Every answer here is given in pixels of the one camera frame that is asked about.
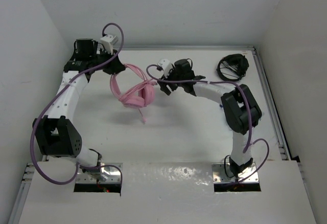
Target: metal base plate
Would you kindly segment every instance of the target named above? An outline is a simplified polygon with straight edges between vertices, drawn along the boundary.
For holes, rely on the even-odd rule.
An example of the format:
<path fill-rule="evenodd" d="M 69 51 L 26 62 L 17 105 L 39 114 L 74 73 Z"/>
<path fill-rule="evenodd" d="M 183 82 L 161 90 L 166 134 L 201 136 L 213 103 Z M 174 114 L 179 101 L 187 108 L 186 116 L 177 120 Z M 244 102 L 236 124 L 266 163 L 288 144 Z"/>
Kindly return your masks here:
<path fill-rule="evenodd" d="M 123 171 L 122 163 L 104 163 L 115 165 Z M 116 192 L 121 191 L 121 174 L 114 167 L 101 168 L 101 180 L 98 181 L 95 177 L 88 173 L 83 173 L 79 169 L 76 177 L 74 192 Z"/>
<path fill-rule="evenodd" d="M 245 169 L 242 173 L 238 175 L 239 180 L 251 175 L 256 170 L 256 165 L 253 163 L 251 167 Z M 232 176 L 233 173 L 229 169 L 229 163 L 226 163 L 226 172 L 224 169 L 224 163 L 214 163 L 212 164 L 213 179 L 214 179 L 214 189 L 215 192 L 244 192 L 244 191 L 260 191 L 260 183 L 258 173 L 254 173 L 250 178 L 245 181 L 232 185 L 236 178 Z"/>

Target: white table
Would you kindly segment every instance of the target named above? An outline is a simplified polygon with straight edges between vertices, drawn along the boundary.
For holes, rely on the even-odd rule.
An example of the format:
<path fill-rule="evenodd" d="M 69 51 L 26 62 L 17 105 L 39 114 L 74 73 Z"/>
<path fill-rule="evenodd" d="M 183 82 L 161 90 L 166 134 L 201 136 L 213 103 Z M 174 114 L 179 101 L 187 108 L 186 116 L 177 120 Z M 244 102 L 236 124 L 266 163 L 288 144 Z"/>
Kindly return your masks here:
<path fill-rule="evenodd" d="M 166 96 L 156 86 L 155 102 L 142 109 L 147 118 L 143 124 L 136 109 L 123 107 L 111 94 L 109 76 L 97 72 L 79 100 L 74 125 L 83 143 L 99 151 L 104 162 L 124 164 L 122 197 L 74 193 L 74 183 L 51 185 L 35 173 L 20 223 L 314 223 L 296 163 L 282 161 L 252 51 L 136 49 L 123 51 L 120 60 L 145 70 L 161 58 L 191 58 L 196 75 L 218 81 L 219 60 L 234 53 L 249 61 L 240 83 L 250 87 L 264 114 L 253 134 L 270 145 L 269 161 L 259 172 L 261 192 L 214 193 L 211 163 L 222 161 L 232 146 L 232 132 L 217 103 L 182 88 Z M 161 76 L 155 69 L 152 73 Z M 127 70 L 118 82 L 126 91 L 140 79 Z M 252 147 L 257 164 L 265 154 L 264 143 Z M 58 180 L 74 171 L 60 159 L 41 167 Z"/>

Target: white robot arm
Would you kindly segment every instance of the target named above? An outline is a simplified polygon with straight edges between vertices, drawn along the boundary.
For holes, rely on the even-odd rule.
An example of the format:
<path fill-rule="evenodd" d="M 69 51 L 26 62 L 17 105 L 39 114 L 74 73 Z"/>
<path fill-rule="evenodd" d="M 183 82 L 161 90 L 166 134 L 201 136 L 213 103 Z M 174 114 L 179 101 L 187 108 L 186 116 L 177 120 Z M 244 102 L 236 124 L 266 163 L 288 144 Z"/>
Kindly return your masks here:
<path fill-rule="evenodd" d="M 117 41 L 116 36 L 106 35 L 100 41 L 105 48 L 100 51 L 98 42 L 92 39 L 78 39 L 74 43 L 74 53 L 64 67 L 58 93 L 67 85 L 69 87 L 46 111 L 36 129 L 36 140 L 43 155 L 65 158 L 86 167 L 97 166 L 100 154 L 82 144 L 82 138 L 73 125 L 78 100 L 92 73 L 83 74 L 71 83 L 69 81 L 116 53 L 112 48 Z M 117 56 L 102 70 L 110 75 L 117 74 L 125 70 L 125 66 Z"/>
<path fill-rule="evenodd" d="M 172 65 L 169 60 L 162 59 L 158 63 L 158 70 L 163 71 L 163 76 L 158 80 L 160 90 L 170 95 L 171 91 L 179 86 L 184 91 L 197 97 L 205 97 L 221 104 L 224 108 L 227 124 L 233 130 L 233 145 L 230 155 L 230 170 L 234 176 L 238 176 L 247 167 L 252 165 L 253 158 L 248 148 L 248 111 L 245 108 L 244 100 L 240 91 L 230 91 L 224 86 L 204 82 L 186 82 L 185 80 L 201 80 L 205 77 L 195 76 L 188 59 L 181 59 Z M 252 127 L 257 126 L 262 112 L 256 103 L 248 86 L 241 84 L 240 88 L 247 99 L 251 113 Z"/>

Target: pink headphone cable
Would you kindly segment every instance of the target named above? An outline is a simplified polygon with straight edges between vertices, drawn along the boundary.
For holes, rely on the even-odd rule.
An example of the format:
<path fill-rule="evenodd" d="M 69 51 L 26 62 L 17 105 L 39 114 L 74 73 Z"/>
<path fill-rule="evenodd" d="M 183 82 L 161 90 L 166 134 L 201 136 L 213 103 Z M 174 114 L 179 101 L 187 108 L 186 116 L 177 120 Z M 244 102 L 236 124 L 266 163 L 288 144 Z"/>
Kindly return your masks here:
<path fill-rule="evenodd" d="M 145 123 L 146 119 L 143 116 L 140 108 L 146 107 L 154 101 L 155 90 L 153 88 L 154 85 L 157 85 L 153 79 L 148 79 L 147 75 L 137 66 L 133 64 L 124 64 L 126 68 L 131 69 L 135 74 L 137 74 L 143 82 L 135 85 L 130 88 L 122 95 L 115 75 L 111 75 L 110 77 L 110 89 L 113 95 L 120 101 L 125 107 L 137 108 L 139 113 L 142 116 L 142 120 Z"/>

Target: purple cable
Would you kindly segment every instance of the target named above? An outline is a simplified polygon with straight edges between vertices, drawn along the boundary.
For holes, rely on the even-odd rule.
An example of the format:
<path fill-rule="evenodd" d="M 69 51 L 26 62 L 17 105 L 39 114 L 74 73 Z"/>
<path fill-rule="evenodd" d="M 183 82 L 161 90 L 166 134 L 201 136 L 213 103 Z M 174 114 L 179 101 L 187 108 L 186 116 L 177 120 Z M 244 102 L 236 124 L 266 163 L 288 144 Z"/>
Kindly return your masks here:
<path fill-rule="evenodd" d="M 46 113 L 46 111 L 50 108 L 50 106 L 67 90 L 67 88 L 70 86 L 70 84 L 75 81 L 78 77 L 80 77 L 81 75 L 85 74 L 85 73 L 88 73 L 88 72 L 92 72 L 92 71 L 96 71 L 97 69 L 105 66 L 107 63 L 111 62 L 113 59 L 115 59 L 117 57 L 117 55 L 119 54 L 119 52 L 122 50 L 123 48 L 123 45 L 124 45 L 124 32 L 123 32 L 123 29 L 117 25 L 116 23 L 108 23 L 105 25 L 105 27 L 103 28 L 102 30 L 102 34 L 104 34 L 104 31 L 106 30 L 106 28 L 108 26 L 116 26 L 119 31 L 121 32 L 121 36 L 122 36 L 122 42 L 121 42 L 121 45 L 119 47 L 119 49 L 117 50 L 117 52 L 110 58 L 108 59 L 106 62 L 103 62 L 102 64 L 99 64 L 99 65 L 96 65 L 92 68 L 89 68 L 87 70 L 84 70 L 82 72 L 80 72 L 79 74 L 77 74 L 75 77 L 73 77 L 69 83 L 49 102 L 48 105 L 46 105 L 46 107 L 43 109 L 43 111 L 41 112 L 41 114 L 38 116 L 38 118 L 36 119 L 35 121 L 35 124 L 33 126 L 33 130 L 32 130 L 32 134 L 31 134 L 31 139 L 30 139 L 30 154 L 31 154 L 31 159 L 32 159 L 32 162 L 33 162 L 33 165 L 36 169 L 36 171 L 44 178 L 46 179 L 48 182 L 51 182 L 53 184 L 56 184 L 56 185 L 66 185 L 70 182 L 72 182 L 76 175 L 77 175 L 77 172 L 78 172 L 78 168 L 79 168 L 79 165 L 76 164 L 76 171 L 75 171 L 75 174 L 73 175 L 73 177 L 71 179 L 69 179 L 68 181 L 65 181 L 65 182 L 59 182 L 59 181 L 56 181 L 54 179 L 51 179 L 49 176 L 47 176 L 40 168 L 40 166 L 37 164 L 37 161 L 36 161 L 36 157 L 35 157 L 35 152 L 34 152 L 34 138 L 35 138 L 35 132 L 36 132 L 36 128 L 38 126 L 38 124 L 40 123 L 42 117 L 44 116 L 44 114 Z"/>
<path fill-rule="evenodd" d="M 115 169 L 117 169 L 119 171 L 119 173 L 121 174 L 121 189 L 122 189 L 122 185 L 123 185 L 123 173 L 121 171 L 121 169 L 119 167 L 117 167 L 116 165 L 113 164 L 106 164 L 106 165 L 101 165 L 101 166 L 95 166 L 95 167 L 87 167 L 87 166 L 80 166 L 82 169 L 100 169 L 100 168 L 104 168 L 104 167 L 113 167 Z"/>
<path fill-rule="evenodd" d="M 158 79 L 154 76 L 152 76 L 149 72 L 149 68 L 150 67 L 157 67 L 159 68 L 160 66 L 156 65 L 156 64 L 151 64 L 147 67 L 146 71 L 147 71 L 147 74 L 149 75 L 149 77 L 151 77 L 152 79 L 158 81 L 158 82 L 165 82 L 165 83 L 187 83 L 187 82 L 201 82 L 201 83 L 208 83 L 208 81 L 204 81 L 204 80 L 182 80 L 182 81 L 166 81 L 166 80 L 161 80 L 161 79 Z M 243 149 L 243 153 L 246 153 L 246 151 L 249 149 L 249 146 L 251 145 L 251 137 L 252 137 L 252 117 L 251 117 L 251 111 L 250 111 L 250 107 L 249 107 L 249 103 L 247 102 L 247 99 L 246 99 L 246 96 L 243 92 L 243 90 L 241 89 L 241 87 L 235 83 L 235 82 L 231 82 L 231 81 L 219 81 L 219 82 L 210 82 L 212 84 L 224 84 L 224 83 L 228 83 L 228 84 L 232 84 L 234 85 L 238 90 L 239 92 L 241 93 L 242 95 L 242 98 L 244 100 L 244 104 L 245 104 L 245 107 L 246 107 L 246 111 L 247 113 L 249 114 L 248 115 L 248 123 L 249 123 L 249 137 L 247 139 L 247 143 L 246 143 L 246 146 L 244 147 Z"/>

